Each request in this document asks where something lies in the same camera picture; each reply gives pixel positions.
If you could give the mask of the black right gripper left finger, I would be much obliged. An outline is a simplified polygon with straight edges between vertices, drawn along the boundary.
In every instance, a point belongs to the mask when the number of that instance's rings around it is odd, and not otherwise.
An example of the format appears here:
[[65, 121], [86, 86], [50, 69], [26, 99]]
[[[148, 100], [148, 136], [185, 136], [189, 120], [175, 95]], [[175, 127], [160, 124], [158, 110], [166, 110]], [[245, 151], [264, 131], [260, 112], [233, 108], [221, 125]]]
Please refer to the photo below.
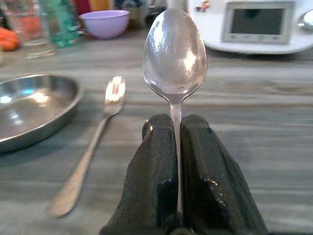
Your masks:
[[174, 126], [151, 116], [130, 161], [121, 199], [101, 235], [167, 235], [177, 225], [178, 163]]

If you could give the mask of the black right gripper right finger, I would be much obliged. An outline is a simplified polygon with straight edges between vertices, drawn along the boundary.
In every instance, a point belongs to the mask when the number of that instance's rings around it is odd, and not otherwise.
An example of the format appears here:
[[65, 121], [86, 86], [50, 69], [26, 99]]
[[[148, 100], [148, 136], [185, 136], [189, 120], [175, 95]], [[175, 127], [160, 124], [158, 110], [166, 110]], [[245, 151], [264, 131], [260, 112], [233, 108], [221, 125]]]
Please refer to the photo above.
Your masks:
[[267, 235], [242, 170], [200, 115], [181, 123], [186, 224], [197, 235]]

